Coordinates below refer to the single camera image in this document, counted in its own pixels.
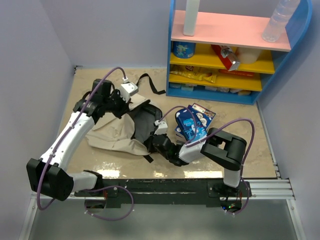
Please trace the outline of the blue pencil case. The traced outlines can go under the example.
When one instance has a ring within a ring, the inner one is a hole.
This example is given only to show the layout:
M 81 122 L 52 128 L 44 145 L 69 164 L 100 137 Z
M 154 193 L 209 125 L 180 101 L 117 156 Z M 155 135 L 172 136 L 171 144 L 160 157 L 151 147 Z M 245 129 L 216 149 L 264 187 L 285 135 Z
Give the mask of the blue pencil case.
M 175 120 L 180 133 L 187 142 L 195 142 L 207 136 L 207 131 L 197 116 L 197 112 L 188 107 L 175 113 Z

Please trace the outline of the beige canvas backpack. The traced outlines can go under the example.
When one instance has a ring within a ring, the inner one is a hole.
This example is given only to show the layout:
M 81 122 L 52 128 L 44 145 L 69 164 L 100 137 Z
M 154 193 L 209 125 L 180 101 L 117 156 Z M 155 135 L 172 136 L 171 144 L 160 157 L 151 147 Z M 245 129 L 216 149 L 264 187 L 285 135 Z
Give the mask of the beige canvas backpack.
M 156 103 L 136 93 L 130 100 L 128 112 L 121 118 L 106 113 L 85 138 L 92 148 L 142 156 L 152 163 L 154 159 L 150 154 L 156 150 L 151 145 L 150 135 L 154 122 L 162 116 Z

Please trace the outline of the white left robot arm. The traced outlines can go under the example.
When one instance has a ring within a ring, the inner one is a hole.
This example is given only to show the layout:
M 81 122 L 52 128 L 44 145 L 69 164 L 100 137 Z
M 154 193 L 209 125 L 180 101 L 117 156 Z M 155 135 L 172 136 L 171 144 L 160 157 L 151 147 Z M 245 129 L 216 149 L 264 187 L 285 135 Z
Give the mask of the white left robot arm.
M 52 146 L 39 159 L 28 161 L 26 170 L 31 190 L 59 201 L 78 191 L 99 196 L 104 190 L 102 176 L 89 170 L 68 174 L 68 165 L 98 120 L 105 113 L 117 118 L 127 113 L 131 97 L 137 92 L 138 87 L 128 79 L 119 88 L 109 80 L 96 79 L 92 89 L 75 104 L 67 125 Z

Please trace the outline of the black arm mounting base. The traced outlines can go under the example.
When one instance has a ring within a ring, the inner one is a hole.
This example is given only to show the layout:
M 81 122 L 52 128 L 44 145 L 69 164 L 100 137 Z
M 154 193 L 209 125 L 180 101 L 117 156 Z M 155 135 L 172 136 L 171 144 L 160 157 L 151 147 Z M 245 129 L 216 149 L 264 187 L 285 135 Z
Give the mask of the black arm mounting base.
M 241 201 L 252 196 L 249 182 L 241 182 L 237 192 L 219 192 L 215 186 L 222 178 L 151 178 L 104 179 L 106 190 L 78 191 L 86 203 L 104 204 L 107 208 L 121 205 L 203 205 L 208 208 L 240 209 Z

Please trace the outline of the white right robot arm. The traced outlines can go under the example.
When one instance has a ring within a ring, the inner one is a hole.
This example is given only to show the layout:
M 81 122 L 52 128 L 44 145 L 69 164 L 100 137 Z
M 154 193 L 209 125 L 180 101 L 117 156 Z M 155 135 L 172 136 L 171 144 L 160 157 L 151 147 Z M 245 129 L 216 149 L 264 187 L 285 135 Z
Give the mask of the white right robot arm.
M 157 135 L 152 132 L 144 145 L 150 153 L 159 153 L 177 167 L 207 157 L 224 168 L 223 183 L 214 187 L 216 191 L 233 197 L 241 190 L 242 161 L 247 142 L 239 136 L 221 130 L 208 139 L 203 138 L 201 143 L 189 147 L 174 144 L 167 134 Z

